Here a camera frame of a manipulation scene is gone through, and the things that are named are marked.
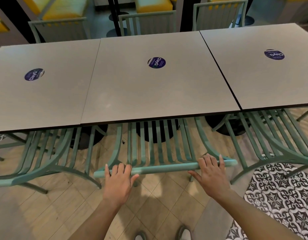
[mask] round purple sticker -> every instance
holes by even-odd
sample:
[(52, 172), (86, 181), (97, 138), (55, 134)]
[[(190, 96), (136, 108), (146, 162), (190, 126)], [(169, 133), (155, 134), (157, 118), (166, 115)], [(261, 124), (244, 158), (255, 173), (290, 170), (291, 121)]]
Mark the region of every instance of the round purple sticker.
[(162, 57), (154, 57), (152, 59), (149, 59), (147, 64), (149, 65), (149, 67), (156, 69), (162, 68), (166, 64), (166, 61)]
[(285, 55), (282, 52), (273, 49), (267, 49), (264, 54), (273, 60), (283, 60), (285, 58)]
[(43, 76), (44, 70), (42, 68), (36, 68), (31, 71), (29, 71), (25, 76), (25, 80), (27, 81), (34, 81), (36, 79), (39, 79), (41, 76)]

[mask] person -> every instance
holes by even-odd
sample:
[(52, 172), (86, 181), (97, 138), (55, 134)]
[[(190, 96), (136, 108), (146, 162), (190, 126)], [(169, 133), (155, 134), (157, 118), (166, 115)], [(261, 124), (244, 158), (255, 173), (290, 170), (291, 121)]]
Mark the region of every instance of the person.
[[(207, 154), (198, 159), (201, 175), (195, 171), (188, 171), (188, 173), (234, 218), (249, 240), (302, 239), (233, 191), (225, 175), (224, 160), (221, 155), (219, 158), (220, 165), (218, 166), (216, 158)], [(70, 240), (103, 240), (105, 238), (113, 218), (127, 201), (133, 183), (139, 177), (137, 174), (130, 178), (131, 171), (131, 165), (125, 167), (120, 163), (118, 166), (113, 166), (112, 175), (110, 175), (108, 165), (105, 166), (103, 200), (91, 216), (73, 233)], [(176, 239), (193, 240), (193, 237), (190, 230), (182, 226)], [(145, 233), (136, 234), (135, 240), (146, 240)]]

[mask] shoe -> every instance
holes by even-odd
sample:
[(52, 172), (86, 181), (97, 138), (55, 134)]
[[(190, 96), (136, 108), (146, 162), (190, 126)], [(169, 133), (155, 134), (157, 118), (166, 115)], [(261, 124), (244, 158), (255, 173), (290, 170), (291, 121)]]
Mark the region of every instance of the shoe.
[(176, 240), (193, 240), (192, 233), (186, 226), (181, 226), (176, 235)]
[(136, 234), (135, 240), (147, 240), (146, 234), (143, 231), (140, 231)]

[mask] person's right hand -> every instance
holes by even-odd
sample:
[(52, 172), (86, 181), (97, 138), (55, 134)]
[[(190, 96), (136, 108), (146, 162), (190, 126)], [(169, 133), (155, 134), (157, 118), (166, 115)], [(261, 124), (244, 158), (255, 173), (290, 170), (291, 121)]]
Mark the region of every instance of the person's right hand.
[(222, 155), (220, 155), (220, 166), (217, 165), (216, 158), (209, 154), (204, 155), (197, 161), (202, 176), (195, 171), (188, 171), (188, 173), (200, 183), (204, 191), (213, 199), (220, 200), (226, 197), (231, 189), (225, 175), (225, 163)]

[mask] tabletop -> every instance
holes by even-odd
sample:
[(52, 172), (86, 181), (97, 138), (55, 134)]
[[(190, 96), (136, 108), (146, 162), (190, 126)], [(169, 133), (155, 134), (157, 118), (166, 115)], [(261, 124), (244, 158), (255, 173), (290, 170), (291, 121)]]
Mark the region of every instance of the tabletop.
[(297, 24), (201, 34), (242, 109), (308, 106), (308, 33)]
[(0, 48), (0, 132), (79, 125), (100, 39)]
[(238, 110), (201, 34), (165, 33), (101, 39), (81, 122)]

